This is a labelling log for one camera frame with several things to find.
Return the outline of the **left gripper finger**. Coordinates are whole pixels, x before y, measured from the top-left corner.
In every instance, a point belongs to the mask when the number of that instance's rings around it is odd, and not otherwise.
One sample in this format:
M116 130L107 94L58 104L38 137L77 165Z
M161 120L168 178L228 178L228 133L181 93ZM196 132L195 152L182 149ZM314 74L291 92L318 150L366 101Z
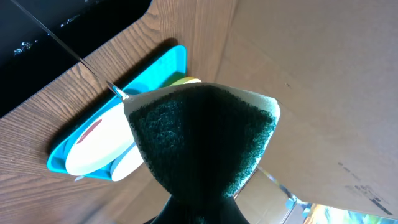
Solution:
M152 224L249 224L232 197L202 208L195 208L171 196L162 211L150 222Z

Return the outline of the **green scrubbing sponge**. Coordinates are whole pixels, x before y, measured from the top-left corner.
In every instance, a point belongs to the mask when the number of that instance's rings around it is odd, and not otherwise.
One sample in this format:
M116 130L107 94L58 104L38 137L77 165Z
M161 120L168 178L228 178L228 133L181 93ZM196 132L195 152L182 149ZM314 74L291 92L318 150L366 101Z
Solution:
M244 185L280 118L276 99L214 83L131 95L124 112L155 179L177 200L198 208Z

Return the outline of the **light blue plate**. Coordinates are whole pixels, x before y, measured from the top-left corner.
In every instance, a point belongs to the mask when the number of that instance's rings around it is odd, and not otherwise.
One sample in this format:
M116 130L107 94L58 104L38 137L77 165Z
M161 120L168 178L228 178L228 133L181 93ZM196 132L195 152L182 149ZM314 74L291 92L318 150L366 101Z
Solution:
M143 163L143 158L133 142L111 165L111 180L120 181L134 172Z

